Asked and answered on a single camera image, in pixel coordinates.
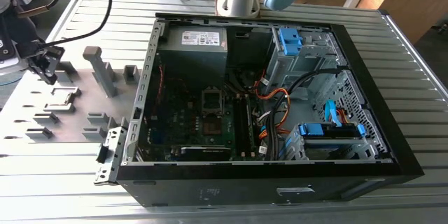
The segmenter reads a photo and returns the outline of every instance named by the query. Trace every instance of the slotted aluminum table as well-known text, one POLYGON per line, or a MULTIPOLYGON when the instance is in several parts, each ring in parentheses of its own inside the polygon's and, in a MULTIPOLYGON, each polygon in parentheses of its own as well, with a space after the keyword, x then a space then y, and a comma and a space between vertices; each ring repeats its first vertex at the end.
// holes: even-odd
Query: slotted aluminum table
MULTIPOLYGON (((102 60, 120 72, 124 65, 144 62, 156 12, 214 14, 213 0, 114 0, 108 24, 94 36, 64 45, 64 61, 78 70, 73 84, 81 96, 76 113, 57 114, 54 137, 32 140, 24 130, 41 110, 48 87, 26 73, 0 113, 0 220, 70 223, 86 219, 105 223, 444 223, 448 217, 448 106, 446 90, 386 15, 364 9, 296 5, 282 12, 261 11, 262 19, 342 24, 374 78, 377 87, 408 139, 425 176, 404 185, 378 189, 350 202, 293 206, 204 206, 142 208, 121 186, 94 187, 94 157, 100 141, 86 140, 78 127, 86 112, 104 110, 116 119, 129 117, 133 90, 124 90, 105 104, 81 52, 86 45, 102 48, 102 60)), ((94 29, 106 0, 72 0, 48 40, 94 29)))

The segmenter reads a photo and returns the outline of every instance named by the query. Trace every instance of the ram slot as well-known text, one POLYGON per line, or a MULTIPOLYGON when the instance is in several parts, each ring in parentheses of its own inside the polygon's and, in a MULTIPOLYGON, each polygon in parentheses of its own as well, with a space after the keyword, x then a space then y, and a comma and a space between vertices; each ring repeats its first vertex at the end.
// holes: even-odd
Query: ram slot
POLYGON ((233 125, 236 155, 245 157, 250 154, 250 137, 246 117, 245 99, 233 99, 233 125))

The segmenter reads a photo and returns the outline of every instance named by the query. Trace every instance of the motherboard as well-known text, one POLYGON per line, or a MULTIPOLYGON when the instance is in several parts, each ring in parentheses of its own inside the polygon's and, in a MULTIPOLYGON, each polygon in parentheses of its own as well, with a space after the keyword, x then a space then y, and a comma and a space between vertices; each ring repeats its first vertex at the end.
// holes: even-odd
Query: motherboard
POLYGON ((168 79, 148 116, 146 161, 257 160, 250 97, 168 79))

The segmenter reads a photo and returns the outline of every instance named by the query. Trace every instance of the power supply label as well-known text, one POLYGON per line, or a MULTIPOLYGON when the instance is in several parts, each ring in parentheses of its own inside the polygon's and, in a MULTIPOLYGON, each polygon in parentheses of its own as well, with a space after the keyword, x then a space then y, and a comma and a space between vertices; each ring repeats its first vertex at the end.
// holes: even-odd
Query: power supply label
POLYGON ((185 31, 181 33, 182 45, 220 46, 218 33, 210 31, 185 31))

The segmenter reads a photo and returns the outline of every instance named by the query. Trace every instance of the gray metal post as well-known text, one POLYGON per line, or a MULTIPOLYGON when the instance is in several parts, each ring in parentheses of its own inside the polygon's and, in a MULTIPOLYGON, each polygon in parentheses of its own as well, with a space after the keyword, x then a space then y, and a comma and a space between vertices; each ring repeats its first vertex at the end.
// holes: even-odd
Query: gray metal post
POLYGON ((106 97, 112 98, 116 95, 116 87, 113 86, 110 75, 104 67, 101 52, 100 47, 85 47, 82 57, 92 63, 94 75, 102 86, 106 97))

